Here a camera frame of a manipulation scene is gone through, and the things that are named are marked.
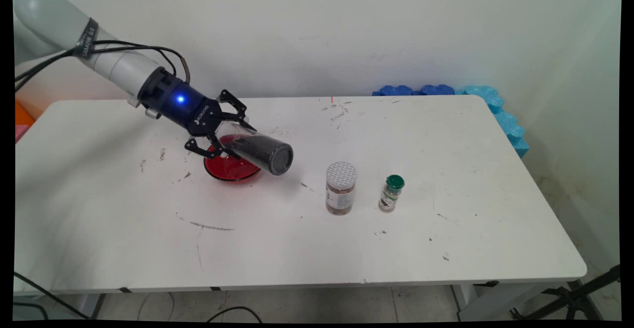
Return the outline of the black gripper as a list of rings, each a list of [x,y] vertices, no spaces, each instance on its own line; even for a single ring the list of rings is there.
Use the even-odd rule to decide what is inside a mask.
[[[138,100],[185,129],[189,134],[184,144],[186,150],[206,159],[222,157],[224,153],[224,145],[214,134],[223,120],[245,122],[246,118],[247,107],[230,91],[222,90],[217,102],[163,67],[158,67],[147,78],[138,93]],[[231,105],[235,112],[220,110],[219,104],[223,103]],[[199,147],[196,139],[202,137],[209,140],[212,150]]]

